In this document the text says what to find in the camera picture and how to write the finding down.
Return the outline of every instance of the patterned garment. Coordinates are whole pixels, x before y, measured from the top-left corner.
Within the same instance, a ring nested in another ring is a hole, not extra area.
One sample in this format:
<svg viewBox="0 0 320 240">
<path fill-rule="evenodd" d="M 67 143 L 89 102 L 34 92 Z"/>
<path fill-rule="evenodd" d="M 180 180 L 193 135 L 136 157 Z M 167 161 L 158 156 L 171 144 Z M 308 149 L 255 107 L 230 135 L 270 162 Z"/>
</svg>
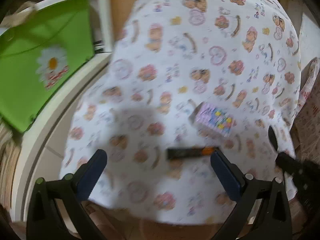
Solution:
<svg viewBox="0 0 320 240">
<path fill-rule="evenodd" d="M 75 112 L 60 175 L 101 148 L 108 165 L 92 201 L 159 222 L 223 222 L 235 203 L 209 158 L 169 163 L 165 150 L 219 146 L 243 173 L 281 176 L 268 127 L 279 151 L 295 156 L 300 69 L 298 38 L 277 0 L 137 0 L 108 74 Z M 204 101 L 235 118 L 229 137 L 192 124 Z M 287 193 L 295 195 L 289 180 Z"/>
</svg>

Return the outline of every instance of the teddy bear print fabric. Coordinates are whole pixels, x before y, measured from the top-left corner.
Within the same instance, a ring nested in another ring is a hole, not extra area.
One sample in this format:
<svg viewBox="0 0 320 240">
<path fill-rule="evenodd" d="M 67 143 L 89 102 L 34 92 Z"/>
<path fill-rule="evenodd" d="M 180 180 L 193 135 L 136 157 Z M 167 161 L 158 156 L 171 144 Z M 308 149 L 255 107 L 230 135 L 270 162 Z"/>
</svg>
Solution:
<svg viewBox="0 0 320 240">
<path fill-rule="evenodd" d="M 243 173 L 282 176 L 267 134 L 271 126 L 278 151 L 294 156 L 299 62 L 277 0 L 137 0 L 108 73 L 74 114 L 60 175 L 101 148 L 108 164 L 92 201 L 159 222 L 224 222 L 235 203 L 209 158 L 169 162 L 166 149 L 219 146 Z M 202 102 L 234 116 L 229 137 L 193 125 Z"/>
</svg>

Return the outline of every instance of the green storage bin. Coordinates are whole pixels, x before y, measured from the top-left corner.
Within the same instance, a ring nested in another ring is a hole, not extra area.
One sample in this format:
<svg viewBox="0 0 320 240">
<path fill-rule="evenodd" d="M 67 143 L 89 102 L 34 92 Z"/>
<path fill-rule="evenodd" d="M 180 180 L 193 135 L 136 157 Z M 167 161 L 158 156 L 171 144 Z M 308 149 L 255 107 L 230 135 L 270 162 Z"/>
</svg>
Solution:
<svg viewBox="0 0 320 240">
<path fill-rule="evenodd" d="M 24 132 L 94 55 L 89 0 L 44 0 L 26 23 L 0 28 L 0 115 Z"/>
</svg>

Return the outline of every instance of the brown strap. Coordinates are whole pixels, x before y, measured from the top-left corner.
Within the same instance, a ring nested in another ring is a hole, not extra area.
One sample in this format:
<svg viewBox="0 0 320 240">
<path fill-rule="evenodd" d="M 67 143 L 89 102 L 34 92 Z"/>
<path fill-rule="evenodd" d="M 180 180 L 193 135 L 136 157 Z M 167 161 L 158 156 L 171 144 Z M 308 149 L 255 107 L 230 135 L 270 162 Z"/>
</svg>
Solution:
<svg viewBox="0 0 320 240">
<path fill-rule="evenodd" d="M 26 8 L 31 8 L 31 10 L 23 12 Z M 23 3 L 12 15 L 4 17 L 3 21 L 0 23 L 0 27 L 11 28 L 21 25 L 30 19 L 36 11 L 36 4 L 34 2 L 27 1 Z"/>
</svg>

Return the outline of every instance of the yellow flower center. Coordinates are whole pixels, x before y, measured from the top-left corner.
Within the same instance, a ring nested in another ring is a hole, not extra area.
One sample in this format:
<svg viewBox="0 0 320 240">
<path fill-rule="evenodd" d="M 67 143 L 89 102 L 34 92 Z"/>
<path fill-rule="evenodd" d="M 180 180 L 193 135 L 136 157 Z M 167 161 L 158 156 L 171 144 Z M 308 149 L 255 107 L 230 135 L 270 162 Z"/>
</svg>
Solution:
<svg viewBox="0 0 320 240">
<path fill-rule="evenodd" d="M 48 62 L 48 67 L 51 70 L 54 70 L 57 68 L 57 66 L 58 66 L 58 60 L 55 57 L 51 58 Z"/>
</svg>

